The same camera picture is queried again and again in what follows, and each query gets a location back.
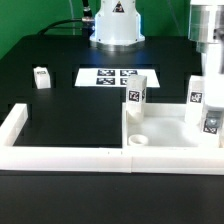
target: white tray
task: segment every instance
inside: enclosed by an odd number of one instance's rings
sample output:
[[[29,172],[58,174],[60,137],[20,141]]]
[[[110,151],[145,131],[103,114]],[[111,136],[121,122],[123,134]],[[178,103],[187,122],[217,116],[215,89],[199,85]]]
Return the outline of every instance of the white tray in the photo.
[[[199,126],[184,122],[185,104],[145,104],[144,120],[133,124],[127,121],[123,105],[123,147],[127,147],[131,135],[141,134],[154,147],[198,147]]]

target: white block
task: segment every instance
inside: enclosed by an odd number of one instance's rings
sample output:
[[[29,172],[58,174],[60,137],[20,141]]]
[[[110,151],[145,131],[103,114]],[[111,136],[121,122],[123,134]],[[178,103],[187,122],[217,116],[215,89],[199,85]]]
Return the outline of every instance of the white block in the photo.
[[[139,123],[144,117],[144,103],[146,102],[147,77],[131,75],[126,87],[126,110],[128,121]]]
[[[46,68],[34,68],[34,79],[38,89],[51,88],[50,75]]]
[[[190,78],[185,113],[187,124],[200,124],[204,104],[203,82],[204,77],[201,76],[192,75]]]

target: white paper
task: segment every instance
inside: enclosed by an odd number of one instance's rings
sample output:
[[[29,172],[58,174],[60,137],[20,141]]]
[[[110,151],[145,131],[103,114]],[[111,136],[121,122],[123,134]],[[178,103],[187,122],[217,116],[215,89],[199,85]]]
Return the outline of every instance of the white paper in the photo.
[[[127,78],[132,75],[147,76],[147,87],[159,88],[155,70],[153,69],[79,69],[75,86],[126,87]]]

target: black table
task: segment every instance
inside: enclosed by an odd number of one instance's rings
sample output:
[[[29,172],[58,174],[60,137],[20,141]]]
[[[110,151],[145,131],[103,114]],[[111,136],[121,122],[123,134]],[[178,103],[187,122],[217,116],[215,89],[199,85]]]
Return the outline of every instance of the black table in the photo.
[[[48,68],[53,88],[36,88],[36,66]],[[185,103],[190,75],[200,75],[200,55],[187,38],[151,37],[141,50],[108,53],[89,48],[83,37],[24,37],[0,62],[0,113],[29,105],[15,145],[121,147],[125,89],[74,88],[79,68],[94,67],[155,69],[161,87],[147,89],[147,102]]]
[[[37,90],[33,67],[46,66],[52,89]],[[200,55],[187,38],[147,37],[131,53],[90,49],[73,36],[27,36],[0,61],[0,120],[29,105],[20,146],[121,147],[121,88],[74,88],[79,68],[153,68],[161,88],[147,102],[185,103]],[[224,221],[224,177],[0,171],[1,223],[195,223]]]

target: tag on block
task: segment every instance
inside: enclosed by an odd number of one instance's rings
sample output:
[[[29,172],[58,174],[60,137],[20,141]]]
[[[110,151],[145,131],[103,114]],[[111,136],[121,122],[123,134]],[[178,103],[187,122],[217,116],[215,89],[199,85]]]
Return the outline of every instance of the tag on block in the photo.
[[[192,75],[188,86],[185,122],[199,125],[204,104],[204,77]]]
[[[46,68],[36,67],[34,70],[34,79],[38,89],[51,88],[50,75]]]
[[[144,117],[144,103],[146,102],[147,77],[131,75],[126,87],[126,111],[128,121],[139,123]]]
[[[200,125],[200,139],[199,147],[203,148],[219,148],[222,136],[222,124],[219,127],[210,127],[207,121],[208,110],[203,109],[201,125]]]

